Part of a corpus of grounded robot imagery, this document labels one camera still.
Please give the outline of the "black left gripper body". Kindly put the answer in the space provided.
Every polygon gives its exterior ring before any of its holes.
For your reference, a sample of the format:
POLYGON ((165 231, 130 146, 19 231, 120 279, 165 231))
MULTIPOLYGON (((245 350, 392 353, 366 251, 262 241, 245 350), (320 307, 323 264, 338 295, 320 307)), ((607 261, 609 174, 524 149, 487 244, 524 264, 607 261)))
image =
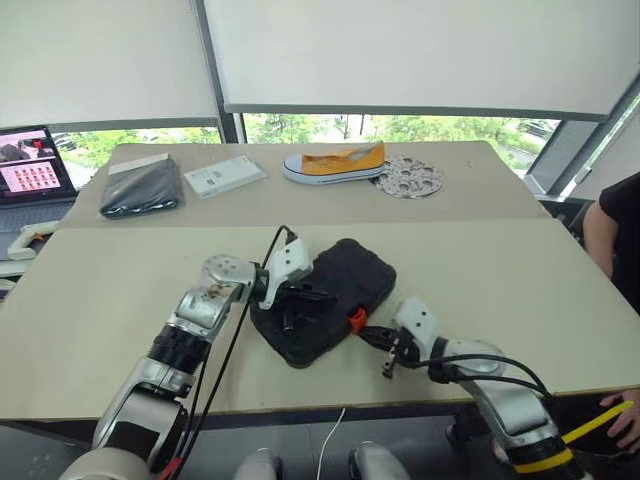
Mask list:
POLYGON ((273 309, 278 311, 281 316, 281 329, 284 333, 294 331, 296 322, 308 315, 313 309, 313 304, 301 302, 298 298, 300 292, 295 286, 303 282, 306 281, 286 281, 277 289, 273 309))

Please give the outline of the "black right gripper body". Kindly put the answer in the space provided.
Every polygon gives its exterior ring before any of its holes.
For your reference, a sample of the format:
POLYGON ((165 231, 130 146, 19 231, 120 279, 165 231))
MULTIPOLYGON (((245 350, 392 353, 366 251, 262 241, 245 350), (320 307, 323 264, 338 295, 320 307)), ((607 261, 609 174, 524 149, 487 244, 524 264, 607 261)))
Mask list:
POLYGON ((418 346, 413 335, 406 329, 389 328, 385 334, 388 344, 387 357, 383 362, 382 375, 392 379, 396 366, 413 369, 418 363, 418 346))

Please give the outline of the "bare person hand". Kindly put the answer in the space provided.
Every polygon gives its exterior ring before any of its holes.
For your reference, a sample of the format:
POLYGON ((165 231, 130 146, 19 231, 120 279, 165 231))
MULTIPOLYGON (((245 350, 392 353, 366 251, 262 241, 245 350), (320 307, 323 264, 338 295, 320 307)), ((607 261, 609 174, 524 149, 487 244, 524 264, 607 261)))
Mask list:
POLYGON ((632 403, 616 418, 607 431, 607 436, 616 441, 617 447, 629 453, 639 450, 639 400, 639 390, 631 389, 610 395, 600 401, 602 407, 609 407, 617 401, 632 403))

